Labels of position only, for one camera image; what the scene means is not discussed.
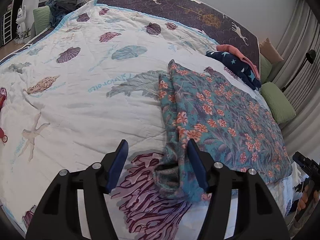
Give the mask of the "person's right hand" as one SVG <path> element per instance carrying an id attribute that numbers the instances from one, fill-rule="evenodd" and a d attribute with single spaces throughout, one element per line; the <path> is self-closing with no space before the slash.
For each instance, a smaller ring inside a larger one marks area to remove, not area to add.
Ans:
<path id="1" fill-rule="evenodd" d="M 298 211 L 305 209 L 306 203 L 308 202 L 308 190 L 309 190 L 309 185 L 306 185 L 305 190 L 303 192 L 302 197 L 298 201 L 297 209 Z M 315 202 L 317 203 L 319 201 L 319 192 L 315 191 L 313 194 L 313 198 Z"/>

